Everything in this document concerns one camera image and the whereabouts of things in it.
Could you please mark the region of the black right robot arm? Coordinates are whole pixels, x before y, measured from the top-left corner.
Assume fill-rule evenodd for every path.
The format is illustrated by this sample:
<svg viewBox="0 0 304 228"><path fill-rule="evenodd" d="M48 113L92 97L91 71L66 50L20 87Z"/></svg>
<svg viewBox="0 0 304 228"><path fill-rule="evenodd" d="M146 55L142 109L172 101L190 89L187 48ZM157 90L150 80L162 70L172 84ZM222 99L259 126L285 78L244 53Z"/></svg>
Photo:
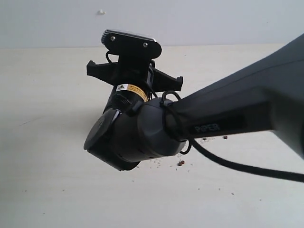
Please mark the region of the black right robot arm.
<svg viewBox="0 0 304 228"><path fill-rule="evenodd" d="M302 174L224 160L196 139L272 131L299 156L304 154L304 37L185 97L182 77L159 71L162 48L153 38L107 29L101 38L106 64L88 62L89 76L113 86L84 149L119 171L141 161L183 153L185 143L222 166L260 176L302 182Z"/></svg>

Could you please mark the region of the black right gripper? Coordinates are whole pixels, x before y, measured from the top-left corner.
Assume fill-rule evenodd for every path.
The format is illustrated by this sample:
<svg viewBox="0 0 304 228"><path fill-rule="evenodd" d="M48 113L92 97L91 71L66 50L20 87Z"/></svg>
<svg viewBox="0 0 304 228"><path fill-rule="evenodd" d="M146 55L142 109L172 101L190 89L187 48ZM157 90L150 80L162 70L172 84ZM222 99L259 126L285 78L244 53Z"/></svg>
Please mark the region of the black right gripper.
<svg viewBox="0 0 304 228"><path fill-rule="evenodd" d="M112 85L104 110L134 112L133 107L157 97L157 93L181 91L183 77L174 78L155 67L155 61L132 57L119 57L117 62L86 65L88 76Z"/></svg>

